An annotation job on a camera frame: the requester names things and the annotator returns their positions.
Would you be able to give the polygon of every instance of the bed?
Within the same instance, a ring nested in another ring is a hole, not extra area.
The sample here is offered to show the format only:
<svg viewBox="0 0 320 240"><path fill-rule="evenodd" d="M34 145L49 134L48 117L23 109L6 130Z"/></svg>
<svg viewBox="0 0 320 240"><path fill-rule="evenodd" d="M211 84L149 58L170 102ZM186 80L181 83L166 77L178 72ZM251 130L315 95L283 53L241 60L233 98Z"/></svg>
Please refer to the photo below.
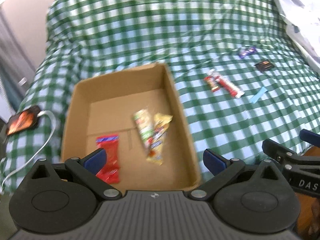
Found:
<svg viewBox="0 0 320 240"><path fill-rule="evenodd" d="M256 163L266 138L303 153L301 129L320 132L318 74L285 32L273 0L56 0L47 16L46 57L20 110L39 105L57 119L57 129L37 158L59 162L64 123L74 86L82 79L150 62L166 62L189 124L203 180L212 175L202 153ZM258 53L240 59L242 49ZM260 72L254 64L275 65ZM215 68L245 94L212 93L203 81ZM257 103L250 98L261 87ZM50 120L10 137L1 179L23 165L48 138ZM6 181L14 191L31 164Z"/></svg>

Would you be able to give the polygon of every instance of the charging cable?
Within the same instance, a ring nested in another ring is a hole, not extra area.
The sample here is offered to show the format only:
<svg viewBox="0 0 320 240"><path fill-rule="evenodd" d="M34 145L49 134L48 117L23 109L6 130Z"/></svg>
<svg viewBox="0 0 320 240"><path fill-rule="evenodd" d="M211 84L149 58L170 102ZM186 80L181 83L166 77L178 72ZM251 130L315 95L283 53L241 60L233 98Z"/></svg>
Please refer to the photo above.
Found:
<svg viewBox="0 0 320 240"><path fill-rule="evenodd" d="M54 114L51 112L51 111L48 111L48 110L44 110L44 111L41 111L37 117L41 117L43 115L47 115L50 120L51 120L51 132L49 134L49 137L48 139L46 140L46 142L41 146L41 148L39 150L37 150L37 152L25 163L23 164L21 167L15 169L14 171L10 172L8 174L8 176L6 176L4 178L4 180L2 181L2 184L1 184L1 188L0 188L0 194L2 194L2 191L4 189L4 183L14 174L16 174L17 172L21 171L23 168L25 168L38 154L39 152L48 144L48 142L50 141L55 129L56 129L56 126L57 126L57 121L56 121L56 118L54 116Z"/></svg>

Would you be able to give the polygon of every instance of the blue gripper pad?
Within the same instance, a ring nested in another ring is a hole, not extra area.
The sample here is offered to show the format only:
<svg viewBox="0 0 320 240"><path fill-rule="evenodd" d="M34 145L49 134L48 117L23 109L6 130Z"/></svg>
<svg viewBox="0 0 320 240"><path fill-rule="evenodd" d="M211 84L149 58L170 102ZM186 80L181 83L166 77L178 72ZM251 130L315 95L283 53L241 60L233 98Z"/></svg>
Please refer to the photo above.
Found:
<svg viewBox="0 0 320 240"><path fill-rule="evenodd" d="M80 160L80 164L88 171L96 175L106 164L107 154L102 148L95 150Z"/></svg>
<svg viewBox="0 0 320 240"><path fill-rule="evenodd" d="M299 133L301 140L311 143L314 146L320 147L320 135L314 132L311 132L306 129L302 129Z"/></svg>
<svg viewBox="0 0 320 240"><path fill-rule="evenodd" d="M210 149L206 149L203 152L203 163L214 176L224 171L230 165L229 160L215 154Z"/></svg>

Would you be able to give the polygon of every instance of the red snack wrapper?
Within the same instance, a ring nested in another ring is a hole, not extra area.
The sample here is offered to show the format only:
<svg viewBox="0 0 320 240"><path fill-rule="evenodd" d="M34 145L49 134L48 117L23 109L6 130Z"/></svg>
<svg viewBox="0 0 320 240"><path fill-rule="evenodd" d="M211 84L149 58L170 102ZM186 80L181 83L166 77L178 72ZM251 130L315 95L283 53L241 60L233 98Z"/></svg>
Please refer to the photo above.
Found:
<svg viewBox="0 0 320 240"><path fill-rule="evenodd" d="M206 81L208 83L208 85L210 86L212 92L215 92L215 91L220 89L220 87L214 81L214 78L212 76L205 77L204 81Z"/></svg>
<svg viewBox="0 0 320 240"><path fill-rule="evenodd" d="M119 171L117 169L111 171L103 171L103 169L101 169L96 176L108 184L117 184L120 182Z"/></svg>
<svg viewBox="0 0 320 240"><path fill-rule="evenodd" d="M97 173L97 177L108 184L119 183L119 163L118 163L118 146L119 135L110 134L100 136L96 139L98 148L105 149L107 153L107 163Z"/></svg>
<svg viewBox="0 0 320 240"><path fill-rule="evenodd" d="M216 82L218 82L230 93L232 97L240 98L242 95L244 95L244 92L239 87L237 87L230 80L228 80L226 77L224 77L214 69L210 70L208 75L212 76L216 80Z"/></svg>

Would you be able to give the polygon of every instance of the phone screen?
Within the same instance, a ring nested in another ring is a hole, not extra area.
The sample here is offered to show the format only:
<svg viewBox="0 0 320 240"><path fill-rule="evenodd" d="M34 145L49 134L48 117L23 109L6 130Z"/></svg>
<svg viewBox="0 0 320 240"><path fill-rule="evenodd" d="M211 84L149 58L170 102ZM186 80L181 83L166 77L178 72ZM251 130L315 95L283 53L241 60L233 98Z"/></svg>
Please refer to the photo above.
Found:
<svg viewBox="0 0 320 240"><path fill-rule="evenodd" d="M38 106L32 106L10 117L8 121L7 135L21 132L25 129L34 128L38 123L37 115L40 112Z"/></svg>

